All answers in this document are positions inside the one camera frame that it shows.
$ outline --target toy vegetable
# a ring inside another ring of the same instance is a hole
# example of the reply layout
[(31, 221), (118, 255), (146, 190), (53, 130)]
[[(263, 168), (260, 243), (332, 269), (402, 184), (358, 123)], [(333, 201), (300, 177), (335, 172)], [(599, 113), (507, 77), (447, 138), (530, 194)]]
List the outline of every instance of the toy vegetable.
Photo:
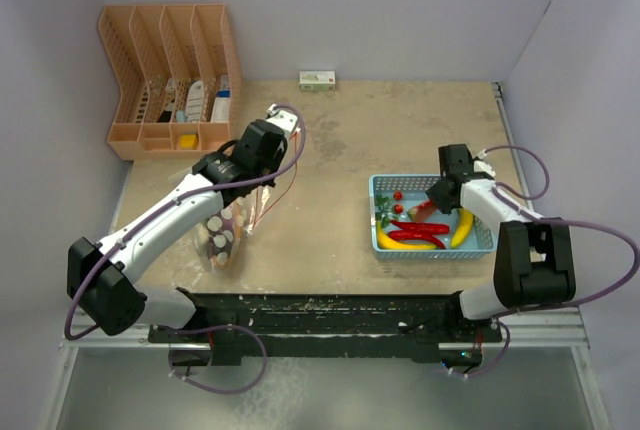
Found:
[(417, 232), (413, 230), (393, 230), (388, 233), (389, 237), (396, 241), (402, 240), (424, 240), (427, 242), (435, 243), (436, 247), (445, 249), (444, 243), (438, 240), (430, 233)]

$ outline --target plastic container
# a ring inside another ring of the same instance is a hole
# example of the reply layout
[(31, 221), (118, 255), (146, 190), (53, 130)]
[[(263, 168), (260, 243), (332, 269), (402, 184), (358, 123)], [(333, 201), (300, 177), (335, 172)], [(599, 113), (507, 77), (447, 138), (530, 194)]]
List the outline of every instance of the plastic container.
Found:
[[(446, 250), (384, 250), (378, 246), (376, 237), (376, 206), (374, 197), (376, 195), (393, 196), (394, 192), (400, 191), (403, 194), (401, 203), (406, 210), (424, 202), (427, 199), (426, 191), (440, 179), (440, 175), (373, 175), (369, 179), (369, 209), (371, 213), (371, 242), (376, 252), (376, 257), (380, 259), (408, 258), (480, 258), (496, 250), (498, 239), (485, 227), (485, 225), (474, 218), (473, 228), (467, 239), (457, 248), (449, 249), (451, 237), (458, 225), (458, 213), (454, 211), (451, 215), (444, 215), (438, 211), (428, 220), (430, 223), (445, 223), (451, 228), (448, 235), (437, 235), (437, 237), (447, 246)], [(406, 215), (397, 218), (400, 221), (409, 221)], [(383, 231), (398, 230), (394, 225), (383, 228)]]

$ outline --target small box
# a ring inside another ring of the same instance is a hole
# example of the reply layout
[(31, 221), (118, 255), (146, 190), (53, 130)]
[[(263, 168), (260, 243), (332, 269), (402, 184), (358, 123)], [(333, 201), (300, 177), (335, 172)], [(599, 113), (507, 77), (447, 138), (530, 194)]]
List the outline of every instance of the small box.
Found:
[(216, 97), (211, 111), (211, 122), (228, 123), (231, 112), (231, 99), (228, 97)]
[(231, 90), (231, 85), (229, 84), (229, 75), (222, 75), (220, 77), (219, 91), (224, 92), (225, 90)]
[(300, 90), (303, 92), (326, 92), (335, 88), (336, 72), (312, 70), (300, 72)]

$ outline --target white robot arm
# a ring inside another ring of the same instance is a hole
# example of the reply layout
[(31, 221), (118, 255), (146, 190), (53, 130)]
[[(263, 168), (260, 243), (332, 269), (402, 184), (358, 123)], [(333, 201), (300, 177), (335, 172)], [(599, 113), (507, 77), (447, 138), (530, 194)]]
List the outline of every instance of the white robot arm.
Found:
[(460, 293), (462, 316), (481, 320), (571, 300), (576, 286), (569, 229), (541, 222), (542, 215), (503, 192), (493, 169), (474, 160), (466, 145), (447, 145), (438, 153), (441, 180), (427, 191), (431, 201), (443, 213), (469, 210), (498, 236), (493, 278)]
[(293, 111), (270, 107), (266, 120), (254, 121), (238, 142), (228, 145), (234, 147), (231, 155), (218, 151), (205, 156), (175, 190), (95, 245), (85, 238), (75, 242), (69, 249), (69, 296), (75, 298), (85, 279), (91, 280), (77, 301), (108, 335), (136, 322), (183, 327), (195, 312), (191, 300), (178, 289), (143, 293), (138, 281), (188, 230), (259, 186), (252, 181), (273, 185), (268, 176), (278, 171), (297, 125)]

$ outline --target cable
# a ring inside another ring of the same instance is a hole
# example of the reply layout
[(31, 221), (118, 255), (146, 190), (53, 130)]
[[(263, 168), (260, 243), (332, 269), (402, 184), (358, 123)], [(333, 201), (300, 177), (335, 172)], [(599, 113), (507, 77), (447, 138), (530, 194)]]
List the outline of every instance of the cable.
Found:
[(496, 186), (500, 188), (504, 188), (506, 191), (508, 191), (512, 195), (515, 195), (516, 197), (521, 198), (523, 200), (537, 200), (538, 198), (541, 198), (545, 193), (547, 193), (547, 191), (549, 190), (549, 185), (551, 184), (551, 176), (549, 175), (549, 169), (547, 168), (545, 163), (542, 161), (542, 158), (540, 158), (537, 154), (535, 154), (533, 151), (529, 150), (528, 148), (521, 147), (519, 145), (496, 145), (495, 147), (490, 147), (482, 150), (478, 154), (478, 156), (480, 158), (484, 158), (484, 156), (487, 155), (488, 153), (495, 152), (496, 150), (503, 150), (503, 149), (518, 150), (520, 152), (524, 152), (532, 156), (534, 160), (538, 162), (538, 164), (540, 164), (540, 167), (544, 172), (544, 188), (540, 193), (536, 195), (524, 195), (518, 192), (511, 185), (508, 185), (504, 182), (496, 182)]
[(238, 143), (238, 140), (229, 140), (228, 142), (220, 145), (220, 147), (218, 148), (218, 150), (216, 150), (216, 152), (223, 153), (226, 150), (230, 149), (231, 147), (235, 146), (236, 143)]
[[(298, 149), (298, 134), (297, 133), (294, 134), (293, 138), (294, 138), (295, 149), (297, 150)], [(271, 210), (273, 207), (275, 207), (276, 203), (278, 203), (280, 200), (282, 200), (282, 198), (287, 194), (287, 192), (289, 190), (291, 190), (291, 187), (293, 187), (293, 182), (296, 181), (296, 176), (297, 175), (298, 175), (298, 163), (296, 162), (296, 164), (293, 166), (293, 178), (289, 182), (289, 185), (287, 186), (285, 191), (282, 192), (282, 194), (276, 199), (275, 202), (273, 202), (271, 205), (269, 205), (264, 212), (262, 212), (258, 217), (256, 217), (255, 222), (253, 222), (253, 227), (254, 228), (256, 227), (256, 225), (258, 225), (258, 222), (260, 222), (260, 220), (262, 220), (262, 217), (264, 217), (269, 212), (269, 210)]]
[(187, 375), (178, 372), (175, 366), (173, 365), (173, 361), (171, 360), (171, 352), (169, 352), (169, 358), (168, 358), (169, 370), (171, 371), (171, 373), (169, 373), (169, 376), (176, 376), (183, 382), (188, 383), (189, 385), (193, 385), (194, 387), (199, 388), (200, 390), (204, 390), (210, 393), (217, 393), (219, 395), (237, 395), (239, 393), (244, 393), (251, 390), (253, 387), (255, 387), (258, 384), (258, 382), (262, 380), (262, 377), (264, 376), (264, 372), (267, 370), (267, 360), (268, 360), (267, 349), (265, 348), (262, 340), (260, 340), (260, 337), (258, 337), (258, 335), (256, 335), (253, 331), (249, 330), (246, 327), (241, 327), (240, 325), (228, 324), (228, 325), (216, 325), (214, 327), (200, 328), (198, 330), (177, 330), (171, 327), (162, 327), (162, 328), (172, 331), (177, 335), (199, 335), (201, 333), (219, 332), (221, 330), (237, 330), (239, 332), (249, 335), (251, 338), (253, 338), (256, 341), (256, 343), (260, 347), (260, 352), (262, 353), (262, 366), (260, 367), (260, 372), (258, 372), (258, 376), (248, 384), (244, 385), (243, 387), (229, 388), (229, 389), (211, 387), (209, 385), (205, 385), (204, 383), (196, 382), (195, 380), (192, 380), (191, 378), (189, 378)]
[(218, 192), (220, 190), (228, 190), (228, 189), (231, 189), (231, 188), (239, 188), (239, 187), (244, 187), (244, 186), (248, 186), (248, 185), (260, 185), (262, 183), (272, 181), (273, 179), (279, 177), (283, 173), (286, 173), (291, 167), (293, 167), (295, 165), (295, 163), (298, 161), (298, 159), (302, 155), (302, 151), (304, 150), (304, 144), (305, 144), (305, 140), (306, 140), (306, 136), (307, 136), (307, 131), (306, 131), (306, 128), (305, 128), (305, 125), (304, 125), (304, 119), (302, 118), (302, 114), (300, 113), (300, 111), (297, 108), (295, 108), (292, 105), (285, 104), (285, 103), (276, 104), (273, 107), (274, 110), (278, 110), (278, 109), (281, 109), (281, 108), (284, 108), (284, 109), (287, 109), (287, 110), (291, 111), (298, 118), (298, 127), (299, 127), (300, 135), (301, 135), (301, 137), (300, 137), (300, 147), (295, 152), (293, 158), (289, 162), (287, 162), (287, 164), (284, 167), (278, 169), (278, 171), (276, 171), (275, 173), (272, 173), (272, 174), (269, 174), (269, 175), (265, 175), (263, 177), (253, 178), (251, 180), (243, 180), (243, 181), (240, 181), (240, 182), (223, 183), (223, 184), (218, 184), (218, 185), (208, 185), (206, 187), (201, 187), (201, 188), (197, 188), (195, 190), (190, 190), (188, 192), (184, 192), (184, 193), (178, 195), (175, 200), (171, 200), (171, 201), (165, 203), (164, 205), (161, 205), (156, 210), (154, 210), (149, 215), (147, 215), (144, 219), (142, 219), (135, 227), (133, 227), (131, 230), (129, 230), (122, 237), (120, 242), (116, 243), (112, 248), (110, 248), (107, 252), (105, 252), (105, 254), (91, 268), (89, 273), (87, 273), (87, 276), (84, 278), (84, 280), (82, 281), (82, 283), (80, 284), (80, 286), (76, 290), (76, 293), (74, 294), (73, 299), (71, 300), (71, 306), (69, 307), (69, 311), (67, 312), (67, 316), (66, 316), (65, 322), (64, 322), (64, 336), (65, 336), (65, 338), (67, 340), (71, 340), (71, 341), (72, 340), (78, 340), (78, 339), (84, 337), (85, 335), (88, 335), (89, 333), (93, 332), (94, 330), (96, 330), (98, 328), (98, 325), (94, 325), (94, 326), (92, 326), (92, 327), (90, 327), (90, 328), (88, 328), (88, 329), (86, 329), (86, 330), (84, 330), (81, 333), (78, 333), (76, 335), (71, 333), (71, 326), (73, 324), (73, 315), (74, 315), (75, 311), (78, 309), (78, 305), (80, 304), (80, 299), (82, 298), (82, 296), (84, 295), (84, 292), (87, 290), (87, 287), (89, 286), (89, 284), (91, 283), (93, 278), (96, 276), (96, 274), (100, 271), (102, 266), (118, 250), (122, 249), (123, 246), (129, 240), (131, 240), (136, 234), (138, 234), (138, 232), (140, 232), (143, 228), (145, 228), (147, 225), (149, 225), (149, 223), (154, 221), (156, 218), (158, 218), (160, 215), (162, 215), (168, 209), (172, 208), (174, 205), (178, 205), (183, 200), (185, 200), (185, 199), (187, 199), (189, 197), (192, 197), (194, 195), (198, 195), (198, 194), (206, 193), (206, 192), (210, 192), (210, 191)]

